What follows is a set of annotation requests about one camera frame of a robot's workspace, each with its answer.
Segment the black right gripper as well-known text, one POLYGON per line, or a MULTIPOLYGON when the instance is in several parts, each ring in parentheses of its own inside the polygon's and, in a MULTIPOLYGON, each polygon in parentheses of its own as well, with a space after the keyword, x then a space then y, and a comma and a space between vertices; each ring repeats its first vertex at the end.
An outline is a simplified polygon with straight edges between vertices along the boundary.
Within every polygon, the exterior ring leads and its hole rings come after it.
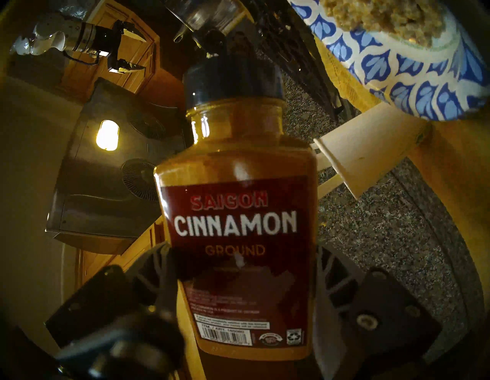
POLYGON ((146 42, 144 35, 137 30, 135 25, 130 22, 117 20, 112 28, 95 26, 95 37, 93 40, 93 50, 99 55, 107 53, 108 71, 110 73, 126 74, 140 70, 145 70, 144 66, 118 59, 118 50, 122 35, 141 42, 146 42))

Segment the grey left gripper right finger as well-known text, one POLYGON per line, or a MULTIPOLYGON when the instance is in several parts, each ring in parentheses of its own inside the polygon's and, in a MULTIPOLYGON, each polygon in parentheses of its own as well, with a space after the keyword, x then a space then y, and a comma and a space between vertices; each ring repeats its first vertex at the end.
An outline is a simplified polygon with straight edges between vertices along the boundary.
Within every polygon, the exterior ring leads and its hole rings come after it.
POLYGON ((319 379, 402 379, 440 323, 381 267, 363 272, 346 255, 317 245, 313 354, 319 379))

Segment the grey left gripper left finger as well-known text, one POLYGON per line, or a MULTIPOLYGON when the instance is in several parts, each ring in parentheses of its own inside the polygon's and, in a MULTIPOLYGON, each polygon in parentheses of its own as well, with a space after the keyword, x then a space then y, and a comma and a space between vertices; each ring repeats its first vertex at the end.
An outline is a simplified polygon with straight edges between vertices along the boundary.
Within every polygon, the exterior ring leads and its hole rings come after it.
POLYGON ((46 322, 65 368, 180 368, 178 255, 169 243, 143 253, 124 272, 99 270, 46 322))

